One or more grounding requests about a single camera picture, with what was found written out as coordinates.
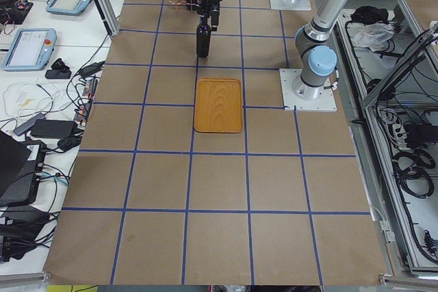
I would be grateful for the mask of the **wooden tray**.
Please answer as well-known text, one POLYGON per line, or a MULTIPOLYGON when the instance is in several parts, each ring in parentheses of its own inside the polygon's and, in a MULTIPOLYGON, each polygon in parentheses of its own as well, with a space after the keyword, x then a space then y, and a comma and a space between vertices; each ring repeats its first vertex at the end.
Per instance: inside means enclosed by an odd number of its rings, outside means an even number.
POLYGON ((242 130, 239 79, 201 77, 197 81, 194 129, 199 133, 239 133, 242 130))

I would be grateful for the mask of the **teach pendant upper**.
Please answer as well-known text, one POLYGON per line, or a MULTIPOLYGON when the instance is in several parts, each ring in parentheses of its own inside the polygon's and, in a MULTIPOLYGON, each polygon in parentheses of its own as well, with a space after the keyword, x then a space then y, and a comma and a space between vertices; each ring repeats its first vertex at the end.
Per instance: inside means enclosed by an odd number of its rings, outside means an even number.
POLYGON ((79 16, 91 0, 49 0, 46 11, 52 14, 79 16))

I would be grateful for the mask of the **teach pendant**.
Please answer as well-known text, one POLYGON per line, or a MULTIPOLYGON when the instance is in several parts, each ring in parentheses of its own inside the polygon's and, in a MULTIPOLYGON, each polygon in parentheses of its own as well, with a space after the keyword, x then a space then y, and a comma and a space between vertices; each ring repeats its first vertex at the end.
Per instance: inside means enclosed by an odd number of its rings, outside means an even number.
POLYGON ((8 72, 42 70, 50 60, 56 40, 54 28, 19 29, 1 68, 8 72))
POLYGON ((91 0, 49 0, 46 11, 52 14, 79 16, 91 0))

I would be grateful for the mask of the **crumpled white cloth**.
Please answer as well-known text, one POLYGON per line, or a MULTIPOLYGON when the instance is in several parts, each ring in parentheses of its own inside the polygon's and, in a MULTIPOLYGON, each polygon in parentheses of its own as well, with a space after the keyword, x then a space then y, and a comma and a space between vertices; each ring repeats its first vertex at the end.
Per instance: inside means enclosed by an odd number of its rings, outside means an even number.
POLYGON ((354 47, 369 48, 371 51, 382 51, 394 36, 394 27, 390 24, 374 23, 361 28, 352 37, 354 47))

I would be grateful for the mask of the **teach pendant lower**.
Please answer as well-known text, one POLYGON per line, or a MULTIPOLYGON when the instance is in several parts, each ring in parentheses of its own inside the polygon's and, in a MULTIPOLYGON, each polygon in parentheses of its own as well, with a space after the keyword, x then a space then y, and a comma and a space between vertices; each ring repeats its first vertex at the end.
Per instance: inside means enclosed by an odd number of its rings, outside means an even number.
POLYGON ((54 28, 19 29, 1 68, 8 72, 42 70, 50 60, 56 40, 54 28))

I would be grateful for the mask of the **black power brick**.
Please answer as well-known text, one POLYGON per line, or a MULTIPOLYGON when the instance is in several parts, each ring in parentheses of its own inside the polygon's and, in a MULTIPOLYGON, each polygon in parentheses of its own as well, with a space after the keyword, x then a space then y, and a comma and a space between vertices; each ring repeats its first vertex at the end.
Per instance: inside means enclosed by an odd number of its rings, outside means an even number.
POLYGON ((77 130, 77 123, 68 120, 37 120, 30 135, 38 138, 61 139, 70 137, 77 130))

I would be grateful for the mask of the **black laptop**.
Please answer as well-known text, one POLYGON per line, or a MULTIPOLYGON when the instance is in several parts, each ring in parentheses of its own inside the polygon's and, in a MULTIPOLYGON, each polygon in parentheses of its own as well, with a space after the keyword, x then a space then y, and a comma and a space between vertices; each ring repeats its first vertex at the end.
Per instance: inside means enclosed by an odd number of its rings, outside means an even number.
POLYGON ((35 201, 44 165, 46 144, 16 141, 1 132, 1 206, 17 207, 35 201))

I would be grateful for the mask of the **aluminium frame rail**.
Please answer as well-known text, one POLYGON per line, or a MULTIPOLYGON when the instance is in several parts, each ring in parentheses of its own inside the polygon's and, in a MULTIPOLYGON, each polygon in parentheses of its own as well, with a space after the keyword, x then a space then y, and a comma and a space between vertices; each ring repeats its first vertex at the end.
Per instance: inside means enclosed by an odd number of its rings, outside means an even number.
POLYGON ((366 96, 363 101, 365 109, 370 108, 378 102, 381 94, 390 88, 393 84, 397 83, 397 80, 401 79, 408 70, 411 64, 415 63, 416 57, 425 51, 425 49, 435 41, 437 36, 437 23, 432 28, 422 32, 418 37, 412 41, 411 46, 407 47, 404 56, 394 66, 394 69, 387 75, 378 85, 366 96))

